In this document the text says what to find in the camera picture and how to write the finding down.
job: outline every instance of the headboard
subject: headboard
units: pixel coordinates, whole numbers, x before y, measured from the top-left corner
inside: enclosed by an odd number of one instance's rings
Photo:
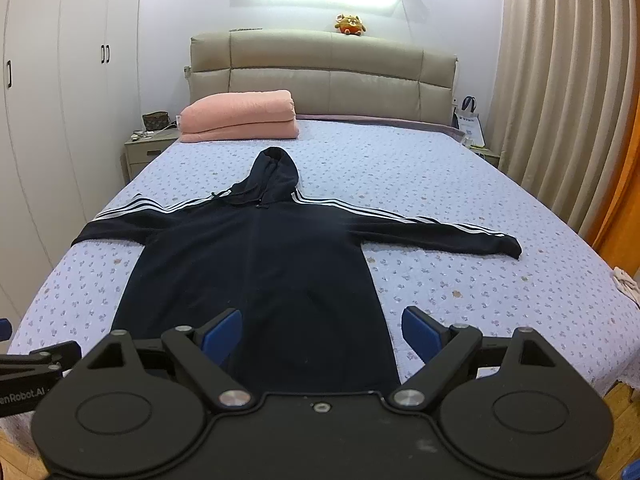
[[[291,92],[296,113],[450,124],[456,57],[412,44],[316,30],[191,38],[191,102],[221,92]]]

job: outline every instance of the white wall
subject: white wall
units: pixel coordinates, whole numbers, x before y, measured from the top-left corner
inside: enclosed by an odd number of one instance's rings
[[[414,42],[456,54],[456,97],[476,97],[481,120],[493,94],[503,0],[401,0],[375,8],[296,0],[140,0],[138,63],[142,113],[180,113],[189,104],[183,67],[190,64],[190,37],[240,27],[335,30],[340,12],[359,14],[367,35]]]

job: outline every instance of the nightstand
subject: nightstand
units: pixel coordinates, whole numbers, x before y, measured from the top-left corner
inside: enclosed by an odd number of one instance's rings
[[[486,160],[494,168],[497,168],[500,164],[500,155],[492,152],[489,148],[476,148],[475,146],[471,146],[469,149],[476,155],[484,158],[484,160]]]
[[[167,133],[125,142],[124,153],[127,158],[129,179],[136,178],[140,171],[144,170],[156,156],[171,146],[178,137],[180,137],[180,131],[172,128]]]

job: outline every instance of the stuffed toy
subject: stuffed toy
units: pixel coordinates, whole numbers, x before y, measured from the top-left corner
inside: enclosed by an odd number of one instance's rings
[[[343,34],[355,34],[356,36],[359,36],[363,32],[367,31],[358,16],[345,16],[344,14],[338,14],[335,21],[338,22],[335,24],[335,28],[339,28],[340,32]]]

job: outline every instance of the cabinet door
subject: cabinet door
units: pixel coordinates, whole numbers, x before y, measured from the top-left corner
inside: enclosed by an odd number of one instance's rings
[[[0,0],[0,60],[7,3],[8,0]],[[4,104],[8,82],[5,63],[0,75],[0,317],[8,317],[14,323],[27,311],[51,272],[51,264],[31,219],[15,166]]]
[[[109,98],[113,111],[114,139],[119,150],[134,130],[142,127],[138,92],[139,0],[109,0],[107,43],[111,59],[107,66]]]
[[[9,0],[5,59],[9,131],[18,174],[49,260],[56,264],[85,224],[58,77],[60,0]]]
[[[111,139],[106,28],[107,0],[62,0],[60,87],[66,136],[88,219],[123,186],[122,144]]]

